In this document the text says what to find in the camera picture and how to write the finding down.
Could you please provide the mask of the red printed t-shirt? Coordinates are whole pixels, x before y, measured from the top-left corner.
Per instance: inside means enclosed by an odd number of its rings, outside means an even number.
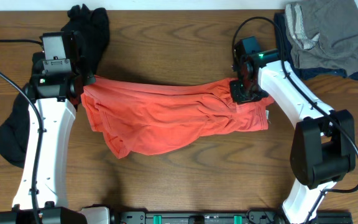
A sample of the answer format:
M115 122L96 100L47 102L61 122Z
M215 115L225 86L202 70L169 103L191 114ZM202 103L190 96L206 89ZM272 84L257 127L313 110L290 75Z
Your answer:
M200 137L268 128L266 107L274 100L238 105L225 78L193 86L150 85L96 77L81 102L91 129L103 134L118 158L183 148Z

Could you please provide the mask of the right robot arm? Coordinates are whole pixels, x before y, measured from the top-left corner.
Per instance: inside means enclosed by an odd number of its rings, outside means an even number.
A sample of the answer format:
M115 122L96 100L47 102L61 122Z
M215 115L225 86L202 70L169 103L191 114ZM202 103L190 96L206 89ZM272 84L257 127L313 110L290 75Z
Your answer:
M275 223L349 220L348 215L320 215L317 209L329 192L358 190L358 184L351 189L335 188L358 164L353 116L348 110L334 110L315 96L277 49L234 50L233 61L237 73L230 83L233 100L248 104L271 96L295 129L290 153L295 181Z

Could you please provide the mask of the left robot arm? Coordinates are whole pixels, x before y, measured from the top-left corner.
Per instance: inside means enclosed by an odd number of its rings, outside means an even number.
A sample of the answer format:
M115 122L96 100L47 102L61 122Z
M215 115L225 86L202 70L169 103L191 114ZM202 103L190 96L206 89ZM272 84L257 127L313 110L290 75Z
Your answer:
M71 128L83 87L94 83L86 62L34 55L30 82L0 126L0 154L23 168L12 208L0 223L110 223L110 209L67 207L66 168Z

